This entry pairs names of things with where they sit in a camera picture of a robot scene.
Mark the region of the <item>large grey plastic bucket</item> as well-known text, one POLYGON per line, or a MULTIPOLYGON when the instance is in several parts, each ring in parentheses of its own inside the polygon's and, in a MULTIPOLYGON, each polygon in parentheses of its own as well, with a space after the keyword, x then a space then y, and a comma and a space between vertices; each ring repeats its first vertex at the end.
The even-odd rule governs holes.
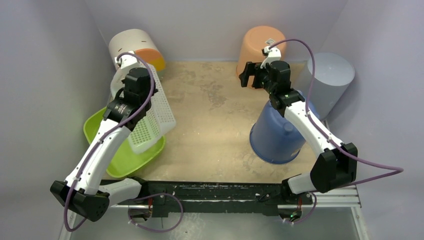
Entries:
POLYGON ((324 120, 353 81, 355 69, 345 58, 332 52, 316 53, 314 60, 314 77, 309 59, 292 86, 306 98, 313 83, 309 104, 317 118, 324 120))

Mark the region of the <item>lime green plastic tray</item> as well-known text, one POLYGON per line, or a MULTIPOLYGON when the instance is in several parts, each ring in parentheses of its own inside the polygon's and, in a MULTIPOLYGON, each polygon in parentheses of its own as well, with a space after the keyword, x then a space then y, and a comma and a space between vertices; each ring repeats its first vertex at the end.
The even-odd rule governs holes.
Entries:
MULTIPOLYGON (((104 112, 105 108, 102 108, 85 121, 83 132, 88 143, 91 143, 96 137, 104 112)), ((116 179, 127 177, 157 158, 164 150, 165 145, 166 138, 163 136, 148 150, 136 154, 126 139, 112 158, 106 173, 116 179)))

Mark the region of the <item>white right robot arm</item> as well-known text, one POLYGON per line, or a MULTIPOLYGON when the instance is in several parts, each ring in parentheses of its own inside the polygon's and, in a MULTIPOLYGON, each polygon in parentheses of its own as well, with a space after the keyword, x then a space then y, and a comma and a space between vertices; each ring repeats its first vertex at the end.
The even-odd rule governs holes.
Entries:
POLYGON ((316 156, 310 172, 282 181, 280 196, 288 204, 298 200, 302 193, 326 193, 355 181, 357 162, 354 158, 358 155, 353 143, 343 143, 325 129, 307 106, 303 95, 291 87, 290 75, 290 65, 281 60, 264 66, 248 61, 239 75, 242 87, 248 85, 250 76, 254 77, 252 86, 268 93, 271 106, 294 125, 316 156))

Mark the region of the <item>blue plastic bucket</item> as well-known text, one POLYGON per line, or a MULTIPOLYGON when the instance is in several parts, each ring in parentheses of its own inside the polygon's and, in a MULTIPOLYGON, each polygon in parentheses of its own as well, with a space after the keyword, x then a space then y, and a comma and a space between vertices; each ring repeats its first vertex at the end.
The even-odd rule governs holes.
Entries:
POLYGON ((250 130, 249 143, 260 159, 280 165, 294 160, 306 140, 298 129, 267 101, 250 130))

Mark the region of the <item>orange plastic bucket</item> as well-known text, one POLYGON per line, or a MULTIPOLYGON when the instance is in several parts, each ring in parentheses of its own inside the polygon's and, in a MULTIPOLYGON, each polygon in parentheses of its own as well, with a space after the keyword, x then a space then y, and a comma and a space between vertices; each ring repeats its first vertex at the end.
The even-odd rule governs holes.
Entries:
POLYGON ((265 59, 263 48, 285 39, 286 36, 280 30, 271 26, 260 25, 249 29, 242 39, 236 66, 237 77, 245 69, 246 62, 259 63, 265 59))

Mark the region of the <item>pale green perforated basket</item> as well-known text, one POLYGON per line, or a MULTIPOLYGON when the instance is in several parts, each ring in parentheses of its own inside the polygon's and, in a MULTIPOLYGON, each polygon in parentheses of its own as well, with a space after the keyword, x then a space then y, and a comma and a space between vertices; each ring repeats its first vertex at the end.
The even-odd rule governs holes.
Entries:
POLYGON ((127 138, 135 154, 147 151, 177 124, 162 87, 161 74, 153 65, 148 66, 152 69, 157 92, 150 99, 151 108, 146 112, 146 116, 137 123, 127 138))

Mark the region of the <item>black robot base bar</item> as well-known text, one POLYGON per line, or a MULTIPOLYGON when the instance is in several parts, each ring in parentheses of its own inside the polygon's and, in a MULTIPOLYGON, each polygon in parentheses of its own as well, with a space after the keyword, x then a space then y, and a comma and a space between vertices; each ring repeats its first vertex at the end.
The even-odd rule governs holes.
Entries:
POLYGON ((151 205, 155 218, 170 213, 226 213, 289 215, 298 205, 313 203, 306 193, 292 195, 280 183, 196 182, 144 180, 138 196, 118 201, 119 206, 151 205))

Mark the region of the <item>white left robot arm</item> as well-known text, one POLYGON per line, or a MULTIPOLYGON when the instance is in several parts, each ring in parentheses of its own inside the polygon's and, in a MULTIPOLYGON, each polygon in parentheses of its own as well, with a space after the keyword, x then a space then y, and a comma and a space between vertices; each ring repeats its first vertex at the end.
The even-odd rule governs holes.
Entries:
POLYGON ((149 66, 128 71, 80 162, 65 180, 52 183, 50 192, 63 206, 66 225, 69 212, 96 222, 114 204, 129 199, 138 205, 148 201, 149 191, 138 179, 130 177, 107 185, 101 185, 101 181, 122 143, 151 109, 151 98, 158 91, 154 77, 149 66))

